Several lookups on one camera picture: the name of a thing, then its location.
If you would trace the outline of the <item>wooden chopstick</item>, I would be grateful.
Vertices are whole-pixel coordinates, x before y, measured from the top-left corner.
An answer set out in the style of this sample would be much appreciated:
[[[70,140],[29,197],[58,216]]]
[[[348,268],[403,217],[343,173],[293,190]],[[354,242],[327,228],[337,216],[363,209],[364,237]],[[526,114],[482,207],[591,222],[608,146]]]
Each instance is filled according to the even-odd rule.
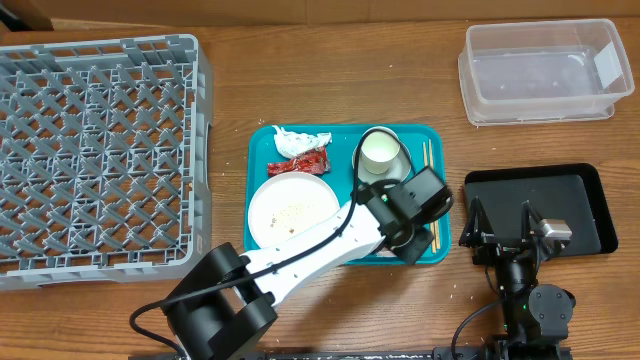
[[[427,143],[423,142],[422,144],[422,148],[423,148],[423,162],[424,162],[424,167],[425,168],[429,168],[429,156],[428,156],[428,149],[427,149]],[[433,236],[433,240],[431,242],[431,252],[432,254],[436,254],[437,252],[437,246],[436,246],[436,233],[435,233],[435,225],[434,223],[430,223],[429,224],[429,231],[431,233],[431,235]]]
[[[428,140],[427,150],[428,150],[428,157],[429,157],[429,167],[432,170],[435,170],[435,159],[434,159],[434,153],[433,153],[433,144],[431,140]],[[432,223],[432,229],[433,229],[433,235],[434,235],[434,240],[432,242],[432,252],[436,254],[441,248],[440,229],[439,229],[438,221],[434,221]]]

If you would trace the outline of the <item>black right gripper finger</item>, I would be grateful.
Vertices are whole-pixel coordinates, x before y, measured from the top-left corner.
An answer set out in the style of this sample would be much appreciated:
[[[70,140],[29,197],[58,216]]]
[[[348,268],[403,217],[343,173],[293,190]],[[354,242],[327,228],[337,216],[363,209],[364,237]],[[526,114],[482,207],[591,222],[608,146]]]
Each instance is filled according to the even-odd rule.
[[[468,220],[463,228],[459,245],[468,248],[478,248],[489,244],[495,237],[489,218],[483,204],[475,197],[469,206]]]
[[[542,217],[529,200],[524,201],[521,207],[521,238],[523,240],[538,243],[540,239],[540,222]]]

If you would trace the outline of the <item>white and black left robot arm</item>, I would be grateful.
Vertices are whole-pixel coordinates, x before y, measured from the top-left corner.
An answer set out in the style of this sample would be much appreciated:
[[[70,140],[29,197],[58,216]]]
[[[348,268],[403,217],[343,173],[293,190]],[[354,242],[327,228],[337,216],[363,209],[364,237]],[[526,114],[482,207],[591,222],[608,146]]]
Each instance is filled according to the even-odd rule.
[[[229,243],[212,249],[161,310],[187,358],[239,359],[275,322],[277,307],[319,275],[383,248],[416,264],[433,241],[428,224],[452,204],[429,168],[405,182],[363,183],[332,217],[289,240],[243,254]]]

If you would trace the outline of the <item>grey bowl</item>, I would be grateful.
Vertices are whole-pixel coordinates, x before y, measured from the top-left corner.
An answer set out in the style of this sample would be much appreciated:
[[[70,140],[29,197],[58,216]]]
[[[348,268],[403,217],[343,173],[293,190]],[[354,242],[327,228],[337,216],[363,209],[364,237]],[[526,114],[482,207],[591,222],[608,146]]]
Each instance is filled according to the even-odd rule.
[[[357,176],[359,180],[365,183],[374,183],[376,181],[385,180],[385,179],[394,179],[398,181],[404,181],[412,171],[411,156],[408,153],[407,147],[400,141],[398,135],[393,130],[387,127],[376,126],[376,127],[369,128],[364,133],[364,135],[371,129],[375,129],[375,128],[382,128],[392,132],[397,137],[400,143],[400,152],[396,156],[396,158],[392,161],[391,167],[382,174],[372,174],[368,172],[364,168],[363,164],[361,163],[360,151],[354,152],[352,155],[352,165],[355,165],[355,161],[356,159],[358,159]]]

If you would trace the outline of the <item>cream white cup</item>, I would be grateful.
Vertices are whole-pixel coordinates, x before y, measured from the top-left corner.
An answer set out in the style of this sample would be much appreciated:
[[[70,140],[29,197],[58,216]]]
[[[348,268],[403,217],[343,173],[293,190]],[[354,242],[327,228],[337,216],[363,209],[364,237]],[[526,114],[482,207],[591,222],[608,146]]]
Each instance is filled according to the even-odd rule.
[[[400,152],[397,137],[389,130],[371,129],[364,135],[360,148],[361,163],[372,174],[382,174],[391,167]]]

